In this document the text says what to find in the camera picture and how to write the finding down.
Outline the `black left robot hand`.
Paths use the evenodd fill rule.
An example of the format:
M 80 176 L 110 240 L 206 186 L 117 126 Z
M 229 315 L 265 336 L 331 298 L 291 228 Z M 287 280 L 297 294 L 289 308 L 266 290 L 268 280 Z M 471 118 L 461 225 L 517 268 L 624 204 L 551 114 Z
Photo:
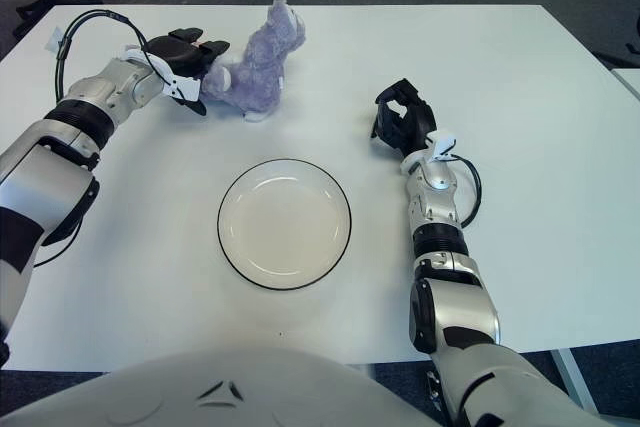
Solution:
M 224 40 L 200 42 L 202 34 L 199 28 L 180 28 L 143 46 L 144 58 L 153 62 L 164 83 L 163 92 L 200 116 L 206 114 L 200 100 L 202 81 L 214 61 L 230 47 Z

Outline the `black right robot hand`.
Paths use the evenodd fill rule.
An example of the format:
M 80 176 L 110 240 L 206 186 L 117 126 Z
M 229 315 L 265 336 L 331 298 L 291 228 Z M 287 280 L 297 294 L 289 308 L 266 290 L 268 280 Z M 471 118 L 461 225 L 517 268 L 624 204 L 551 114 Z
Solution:
M 371 138 L 379 138 L 404 157 L 426 148 L 427 135 L 437 129 L 435 117 L 406 78 L 383 90 L 375 104 L 377 113 Z

